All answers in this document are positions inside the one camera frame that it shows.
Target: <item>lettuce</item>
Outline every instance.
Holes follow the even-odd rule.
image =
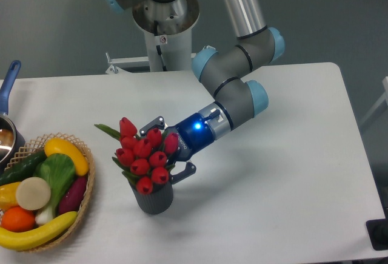
[[[37,168],[35,176],[44,179],[51,187],[50,201],[35,217],[41,226],[56,217],[56,208],[75,179],[75,166],[68,155],[52,154]]]

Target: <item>blue light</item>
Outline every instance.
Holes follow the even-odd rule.
[[[201,129],[202,128],[202,124],[196,123],[196,124],[194,124],[194,128],[195,129]]]

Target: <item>saucepan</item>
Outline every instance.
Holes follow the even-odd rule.
[[[3,173],[15,152],[24,145],[23,136],[9,119],[8,101],[13,83],[21,67],[20,61],[13,61],[0,88],[0,174]]]

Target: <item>tulip bouquet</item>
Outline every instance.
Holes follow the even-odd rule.
[[[150,129],[145,137],[138,135],[135,125],[126,117],[119,122],[120,131],[105,124],[95,124],[111,137],[119,140],[121,147],[112,160],[122,169],[131,187],[143,195],[161,189],[175,167],[173,156],[178,150],[178,134]]]

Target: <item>gray vase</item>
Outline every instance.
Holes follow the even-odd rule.
[[[154,184],[154,192],[141,194],[131,185],[139,207],[148,214],[160,214],[170,207],[174,198],[172,185],[168,181],[164,185]]]

